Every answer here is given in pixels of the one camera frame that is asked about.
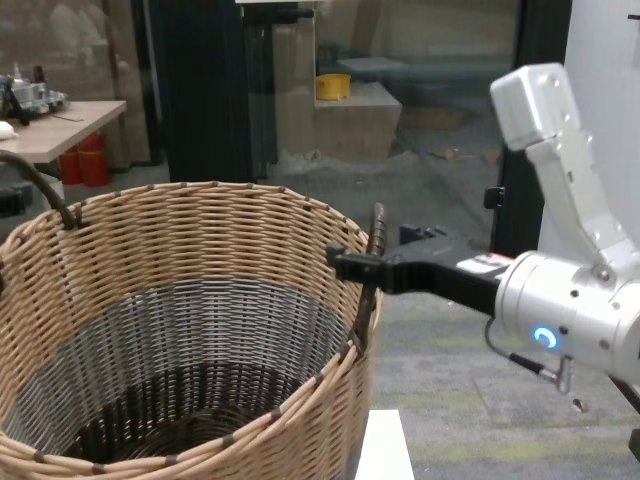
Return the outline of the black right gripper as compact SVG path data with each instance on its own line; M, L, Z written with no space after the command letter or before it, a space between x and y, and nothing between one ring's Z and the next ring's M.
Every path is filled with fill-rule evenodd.
M399 227L400 249L436 251L447 246L448 234L439 227ZM429 293L488 316L495 315L499 276L506 272L505 265L481 267L472 257L451 260L362 254L335 242L326 246L325 258L340 281L374 287L389 295Z

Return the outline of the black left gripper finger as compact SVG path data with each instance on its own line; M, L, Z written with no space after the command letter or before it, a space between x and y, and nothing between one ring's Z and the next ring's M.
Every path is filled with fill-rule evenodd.
M30 185L6 187L0 192L0 217L9 218L23 215L33 204L33 192Z

